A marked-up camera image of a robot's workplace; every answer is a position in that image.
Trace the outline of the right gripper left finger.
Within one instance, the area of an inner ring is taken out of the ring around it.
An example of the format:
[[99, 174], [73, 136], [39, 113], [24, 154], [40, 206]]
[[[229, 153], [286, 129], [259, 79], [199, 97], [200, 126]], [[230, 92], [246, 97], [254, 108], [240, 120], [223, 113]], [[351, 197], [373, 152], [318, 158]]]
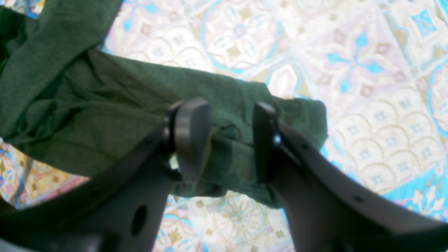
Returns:
[[200, 180], [212, 127], [203, 98], [181, 101], [125, 157], [50, 201], [1, 217], [2, 252], [150, 252], [168, 195]]

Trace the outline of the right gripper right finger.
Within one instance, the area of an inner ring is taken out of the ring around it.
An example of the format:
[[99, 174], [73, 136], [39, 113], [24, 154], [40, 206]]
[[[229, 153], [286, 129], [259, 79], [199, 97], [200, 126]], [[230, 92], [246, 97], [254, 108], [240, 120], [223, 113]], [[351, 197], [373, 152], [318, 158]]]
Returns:
[[447, 223], [354, 182], [258, 103], [253, 140], [259, 181], [281, 201], [297, 252], [445, 252]]

